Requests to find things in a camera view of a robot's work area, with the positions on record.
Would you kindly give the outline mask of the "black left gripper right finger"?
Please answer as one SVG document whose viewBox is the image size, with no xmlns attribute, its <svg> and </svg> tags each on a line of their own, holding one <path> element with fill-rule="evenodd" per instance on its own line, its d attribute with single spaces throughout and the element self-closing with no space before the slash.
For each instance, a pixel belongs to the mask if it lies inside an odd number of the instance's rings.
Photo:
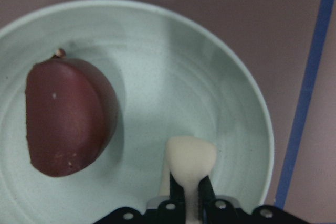
<svg viewBox="0 0 336 224">
<path fill-rule="evenodd" d="M 216 199 L 209 176 L 198 184 L 198 219 L 202 223 L 215 223 L 214 200 Z"/>
</svg>

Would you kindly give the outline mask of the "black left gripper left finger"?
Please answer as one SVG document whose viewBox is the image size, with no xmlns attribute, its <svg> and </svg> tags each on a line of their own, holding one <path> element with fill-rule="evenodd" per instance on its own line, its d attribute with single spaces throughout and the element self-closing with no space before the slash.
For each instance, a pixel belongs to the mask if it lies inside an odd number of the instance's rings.
<svg viewBox="0 0 336 224">
<path fill-rule="evenodd" d="M 185 224 L 186 204 L 185 204 L 184 189 L 181 185 L 177 183 L 171 172 L 170 172 L 169 200 L 175 205 L 174 220 L 176 220 L 176 223 Z"/>
</svg>

